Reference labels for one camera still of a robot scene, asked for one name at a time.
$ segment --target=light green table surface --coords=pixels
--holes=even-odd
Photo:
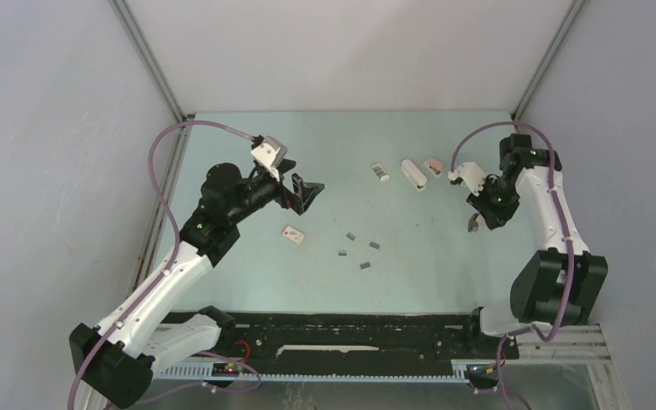
[[[199,114],[237,129],[276,137],[297,161],[293,172],[325,190],[303,216],[270,204],[240,224],[241,238],[174,310],[207,305],[226,311],[292,313],[465,313],[507,298],[509,287],[532,256],[524,209],[499,230],[466,231],[473,209],[468,190],[444,174],[422,192],[401,172],[409,158],[422,170],[430,156],[448,167],[456,144],[505,112],[331,112]],[[459,162],[475,161],[498,173],[499,141],[511,127],[475,137]],[[252,168],[249,144],[212,127],[192,129],[172,199],[180,225],[200,196],[207,170],[233,162]],[[384,164],[380,182],[371,170]],[[303,231],[296,246],[281,236],[285,226]],[[345,234],[357,236],[354,242]],[[172,244],[163,232],[159,255]],[[380,243],[381,249],[368,246]],[[347,257],[337,255],[339,249]],[[371,267],[361,270],[361,262]]]

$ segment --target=white robotic arm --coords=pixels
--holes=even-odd
[[[180,332],[175,332],[175,328],[168,332],[171,334],[170,336],[176,337],[179,342],[171,341],[163,333],[155,334],[155,329],[170,312],[175,302],[199,278],[206,275],[213,268],[210,259],[206,255],[200,255],[199,249],[187,242],[178,244],[177,258],[171,269],[167,269],[167,262],[168,258],[162,260],[160,265],[121,305],[97,324],[99,335],[103,336],[106,330],[121,316],[122,312],[130,307],[139,295],[145,292],[148,285],[155,281],[158,276],[164,275],[165,278],[162,278],[159,284],[132,310],[132,313],[125,320],[116,323],[117,330],[108,338],[108,341],[112,344],[120,343],[125,354],[136,358],[141,353],[147,353],[155,357],[155,363],[164,363],[164,360],[161,360],[161,354],[181,355],[182,357],[177,360],[179,361],[198,351],[210,350],[217,343],[217,338],[220,336],[220,328],[214,325],[214,321],[207,318],[207,316],[204,316],[205,319],[198,318],[202,328],[200,332],[192,331],[191,327],[194,326],[187,325],[187,323],[180,325],[183,328]],[[214,326],[204,326],[207,320],[212,322]],[[187,334],[190,335],[190,340],[185,340]],[[179,346],[190,351],[166,352],[165,347],[167,345],[170,345],[173,350]],[[176,361],[167,364],[165,367],[169,367],[174,363]]]
[[[324,189],[322,184],[304,183],[297,174],[292,175],[293,191],[285,188],[283,175],[296,165],[284,158],[286,152],[274,138],[255,137],[255,168],[249,178],[244,179],[233,164],[212,167],[195,211],[179,232],[176,253],[172,249],[171,256],[97,326],[81,324],[72,331],[74,369],[92,355],[82,379],[115,406],[131,406],[156,374],[212,349],[223,330],[234,324],[229,316],[208,307],[182,325],[155,332],[175,302],[239,239],[240,221],[273,201],[303,214]],[[97,345],[101,347],[93,354]]]
[[[512,134],[500,142],[501,176],[487,175],[473,162],[459,165],[448,175],[453,185],[463,183],[469,189],[471,193],[466,201],[477,210],[490,230],[504,226],[513,217],[520,198],[530,215],[537,251],[514,280],[509,297],[477,312],[481,332],[485,335],[501,336],[527,325],[551,327],[560,309],[570,262],[574,280],[562,325],[586,324],[604,283],[606,260],[591,255],[579,236],[565,199],[561,162],[555,156],[551,173],[549,156],[549,151],[532,147],[530,136]],[[551,187],[550,173],[553,174]],[[564,220],[555,207],[555,192]],[[571,242],[574,255],[571,258],[568,258],[568,242]]]

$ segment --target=white plastic part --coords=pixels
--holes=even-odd
[[[479,192],[484,188],[486,173],[476,162],[464,162],[448,173],[448,178],[452,181],[461,178],[462,184],[469,188],[474,196],[479,196]]]
[[[210,350],[220,338],[220,328],[204,314],[196,314],[167,331],[157,331],[144,347],[144,354],[155,357],[152,372],[158,375],[197,352]]]
[[[282,180],[282,175],[277,169],[277,166],[285,158],[285,154],[288,153],[288,149],[285,145],[282,145],[280,141],[273,137],[265,137],[263,142],[255,147],[250,154],[253,155],[253,158],[264,167],[273,178],[277,181]]]
[[[144,346],[152,336],[157,326],[167,316],[174,303],[202,276],[212,269],[212,263],[207,256],[197,254],[197,248],[180,242],[177,259],[171,271],[165,271],[167,258],[122,302],[119,307],[106,318],[99,321],[99,334],[104,332],[120,317],[141,295],[149,284],[160,275],[166,277],[145,297],[139,305],[124,320],[123,326],[109,336],[111,343],[124,343],[124,352],[131,357],[138,357],[144,351]]]
[[[304,351],[313,351],[313,352],[378,352],[378,346],[366,346],[366,345],[347,345],[347,344],[284,344],[282,347],[278,348],[278,351],[275,353],[275,357],[279,357],[283,352],[304,352]]]
[[[426,176],[411,160],[403,160],[401,162],[401,170],[416,190],[421,191],[426,189]]]
[[[552,329],[552,325],[546,322],[519,323],[519,320],[512,314],[509,299],[503,303],[483,308],[479,313],[479,324],[484,335],[496,337],[522,330],[531,325],[538,327],[544,334]]]
[[[537,249],[547,250],[556,248],[561,254],[567,253],[563,241],[562,225],[559,222],[557,209],[554,207],[552,196],[547,184],[549,168],[534,167],[523,170],[517,177],[514,187],[522,198],[522,206],[529,212],[532,238]],[[559,202],[565,211],[567,225],[570,228],[570,238],[575,255],[589,252],[587,244],[577,233],[577,227],[572,220],[570,209],[567,207],[565,190],[562,188],[562,172],[554,172],[554,188],[557,190]]]
[[[283,229],[283,236],[295,242],[296,245],[300,245],[303,242],[303,239],[305,239],[305,234],[303,234],[303,232],[298,231],[296,228],[290,225]]]
[[[424,161],[424,167],[429,170],[431,175],[437,178],[441,177],[441,174],[443,173],[443,162],[441,162],[441,160],[438,158],[434,158],[433,156]]]
[[[386,171],[386,168],[381,165],[381,164],[373,164],[371,165],[371,169],[373,172],[376,174],[378,179],[381,180],[381,182],[386,182],[389,180],[390,176],[388,171]]]

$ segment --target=white wall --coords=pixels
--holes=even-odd
[[[187,113],[499,109],[571,0],[131,0]]]
[[[0,409],[66,407],[68,334],[126,295],[171,122],[106,0],[0,1]]]
[[[636,410],[656,408],[656,1],[589,2],[526,117],[610,272],[595,309]]]

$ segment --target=white block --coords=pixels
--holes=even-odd
[[[426,169],[429,170],[429,173],[433,176],[441,177],[443,172],[443,162],[441,162],[441,160],[438,158],[434,158],[432,156],[428,160],[424,161],[424,167],[426,167]]]
[[[386,171],[386,168],[381,165],[381,164],[373,164],[371,165],[371,169],[373,170],[374,173],[376,173],[376,176],[378,179],[381,180],[381,182],[388,181],[390,176],[388,171]]]
[[[290,225],[286,226],[285,229],[283,229],[283,236],[295,242],[296,245],[300,245],[301,242],[303,242],[303,239],[305,239],[305,234],[303,234],[303,232],[298,231],[296,228]]]
[[[426,189],[426,176],[411,160],[403,160],[401,162],[401,170],[416,190],[421,191]]]

